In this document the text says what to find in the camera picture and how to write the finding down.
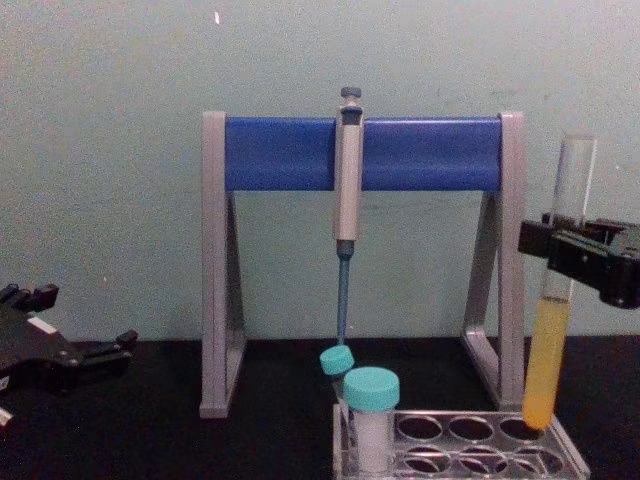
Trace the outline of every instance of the turquoise screw cap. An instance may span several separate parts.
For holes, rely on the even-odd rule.
[[[354,368],[344,377],[344,399],[361,412],[391,410],[400,401],[400,380],[386,368]]]
[[[346,345],[327,348],[320,354],[320,365],[325,375],[340,375],[353,367],[353,355]]]

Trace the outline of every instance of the test tube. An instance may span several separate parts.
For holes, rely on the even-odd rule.
[[[333,385],[333,391],[336,393],[336,399],[345,423],[348,423],[349,416],[347,405],[344,401],[343,381],[346,373],[353,368],[353,364],[353,354],[346,345],[327,348],[320,354],[320,366],[325,375],[331,379],[331,385]]]
[[[575,227],[585,221],[596,139],[567,135],[562,142],[549,222],[559,215]],[[525,423],[537,430],[549,426],[555,405],[562,351],[567,335],[573,281],[547,268],[536,318],[522,404]]]
[[[400,401],[398,376],[384,368],[354,368],[344,377],[344,399],[353,414],[359,474],[366,478],[390,475],[393,413]]]

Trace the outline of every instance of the pale green wall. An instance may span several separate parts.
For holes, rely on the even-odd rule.
[[[588,129],[591,214],[640,222],[635,0],[43,3],[0,4],[0,282],[59,283],[44,317],[73,338],[199,335],[203,110],[331,116],[347,84],[370,116],[522,110],[531,217],[562,129]],[[365,195],[353,335],[459,331],[478,203]],[[330,209],[328,193],[240,195],[251,336],[333,334]],[[571,330],[640,333],[640,314],[579,288]]]

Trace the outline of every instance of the blue padded rail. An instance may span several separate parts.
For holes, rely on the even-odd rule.
[[[334,118],[228,117],[225,182],[232,190],[333,190]],[[500,188],[501,122],[369,118],[363,190]]]

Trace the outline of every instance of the white liquid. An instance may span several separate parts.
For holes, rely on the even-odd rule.
[[[353,413],[358,470],[366,473],[388,472],[393,460],[393,411]]]

